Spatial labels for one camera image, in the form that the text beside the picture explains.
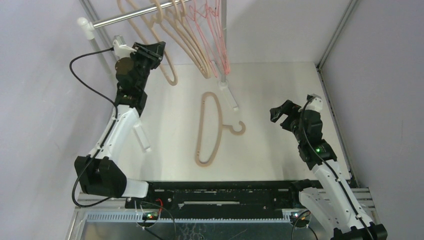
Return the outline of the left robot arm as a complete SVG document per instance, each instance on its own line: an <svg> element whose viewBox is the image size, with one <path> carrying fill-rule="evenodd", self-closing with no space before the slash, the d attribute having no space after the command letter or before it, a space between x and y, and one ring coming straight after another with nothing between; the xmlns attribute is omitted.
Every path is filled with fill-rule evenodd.
<svg viewBox="0 0 424 240"><path fill-rule="evenodd" d="M157 196L148 190L149 183L131 179L120 169L118 158L130 132L139 124L147 102L146 84L150 72L160 66L166 43L135 42L133 46L114 42L117 92L114 100L94 91L113 105L109 123L96 146L86 155L75 159L76 182L85 194L110 198L137 198L138 204L149 209Z"/></svg>

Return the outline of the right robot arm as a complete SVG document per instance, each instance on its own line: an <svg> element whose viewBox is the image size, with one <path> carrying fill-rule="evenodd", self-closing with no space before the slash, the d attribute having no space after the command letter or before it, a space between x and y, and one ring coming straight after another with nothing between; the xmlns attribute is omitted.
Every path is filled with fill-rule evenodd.
<svg viewBox="0 0 424 240"><path fill-rule="evenodd" d="M281 128L293 133L300 158L329 198L322 199L318 189L304 179L293 182L295 191L289 194L289 203L312 213L332 240L385 240L386 228L376 224L361 206L342 175L334 150L323 138L322 109L323 100L309 95L304 106L286 100L269 111L273 123L286 115Z"/></svg>

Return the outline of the pink wire hanger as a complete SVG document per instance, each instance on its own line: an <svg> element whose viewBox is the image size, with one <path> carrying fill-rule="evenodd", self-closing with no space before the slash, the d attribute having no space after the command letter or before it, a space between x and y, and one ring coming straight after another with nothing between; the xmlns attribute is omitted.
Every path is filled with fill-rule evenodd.
<svg viewBox="0 0 424 240"><path fill-rule="evenodd" d="M213 38L206 19L205 2L206 0L192 0L188 4L189 22L190 25L194 27L194 32L197 37L199 37L200 40L203 40L203 44L208 52L211 64L217 70L217 77L219 77L221 73L214 62L213 54L210 50L210 44L213 43Z"/></svg>
<svg viewBox="0 0 424 240"><path fill-rule="evenodd" d="M231 71L227 51L227 1L206 0L204 7L213 39L213 43L210 44L213 60L221 75L227 76Z"/></svg>
<svg viewBox="0 0 424 240"><path fill-rule="evenodd" d="M230 61L228 57L227 47L227 0L215 1L215 26L218 28L215 31L216 36L216 52L218 56L215 58L221 76L227 76L231 72Z"/></svg>
<svg viewBox="0 0 424 240"><path fill-rule="evenodd" d="M227 51L226 7L225 0L195 0L192 6L196 30L216 77L227 76L231 71Z"/></svg>

